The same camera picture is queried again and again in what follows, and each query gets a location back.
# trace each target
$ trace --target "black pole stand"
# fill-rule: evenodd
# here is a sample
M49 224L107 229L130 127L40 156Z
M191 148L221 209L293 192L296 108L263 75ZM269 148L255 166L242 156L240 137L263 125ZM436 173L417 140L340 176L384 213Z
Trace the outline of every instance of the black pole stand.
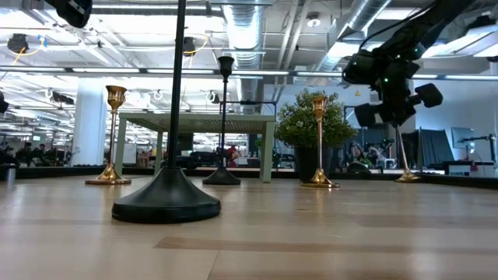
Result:
M140 223L193 222L215 217L221 210L219 199L199 190L181 168L176 167L186 2L178 1L167 168L162 168L153 180L138 191L114 202L112 217L116 220Z
M218 58L219 72L223 75L223 112L221 117L221 141L220 149L221 156L219 157L218 169L215 173L205 178L203 184L217 184L217 185L239 185L240 180L232 175L223 164L223 155L225 151L225 124L226 124L226 84L228 77L232 74L233 58L222 56Z

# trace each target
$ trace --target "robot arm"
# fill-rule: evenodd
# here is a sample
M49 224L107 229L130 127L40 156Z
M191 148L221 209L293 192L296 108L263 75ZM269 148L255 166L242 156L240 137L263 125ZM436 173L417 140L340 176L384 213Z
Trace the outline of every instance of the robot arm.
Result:
M45 0L46 3L53 6L57 14L65 19L70 25L83 28L92 12L93 0Z
M382 104L367 104L355 108L361 126L375 124L375 114L383 122L397 127L416 113L414 105L424 102L426 107L440 105L443 96L434 84L415 89L411 95L409 79L419 70L413 63L431 47L440 33L475 0L435 0L425 7L421 16L415 16L393 37L372 50L359 50L352 56L342 77L352 84L370 85L379 93Z

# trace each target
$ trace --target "desk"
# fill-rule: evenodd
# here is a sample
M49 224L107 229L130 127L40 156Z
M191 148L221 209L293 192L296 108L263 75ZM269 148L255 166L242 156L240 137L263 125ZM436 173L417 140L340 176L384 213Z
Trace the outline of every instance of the desk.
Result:
M221 114L180 114L178 132L221 132ZM123 152L125 150L125 134L128 122L157 131L157 142L161 143L163 133L170 130L170 114L154 113L120 113L119 129L117 130L116 145L116 172L121 175L123 170ZM260 178L264 183L272 179L272 151L273 135L275 133L275 116L264 115L226 115L226 133L261 134L261 166ZM157 153L162 154L161 145L157 146ZM155 165L155 173L160 170L160 163Z

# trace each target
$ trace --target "brass candlestick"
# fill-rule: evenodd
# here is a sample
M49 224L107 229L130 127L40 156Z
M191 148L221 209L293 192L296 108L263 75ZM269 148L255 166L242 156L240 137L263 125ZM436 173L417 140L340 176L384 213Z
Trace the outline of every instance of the brass candlestick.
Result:
M301 183L303 187L339 187L338 184L331 182L324 174L321 167L321 122L323 121L325 111L327 110L327 97L316 96L313 98L313 113L318 123L318 168L310 182Z
M109 159L107 161L106 169L103 170L102 174L93 180L86 180L86 184L130 184L132 181L129 179L123 179L116 173L114 169L114 133L116 128L116 116L117 109L123 105L125 102L126 88L120 86L106 86L108 96L107 102L109 103L112 111L112 119L110 121L110 142L109 142Z
M402 147L403 154L403 163L405 165L405 169L403 170L403 175L399 177L396 182L398 183L416 183L420 180L420 177L414 175L412 171L408 168L408 163L406 162L406 154L405 154L405 146L403 145L402 133L399 131L399 127L396 128L396 132L399 137L399 144Z

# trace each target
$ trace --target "pillar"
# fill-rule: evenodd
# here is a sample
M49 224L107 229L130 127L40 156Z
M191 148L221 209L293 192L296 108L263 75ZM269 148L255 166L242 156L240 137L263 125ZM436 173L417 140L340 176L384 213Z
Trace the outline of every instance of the pillar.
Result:
M76 99L72 165L102 165L107 92L102 79L80 78Z

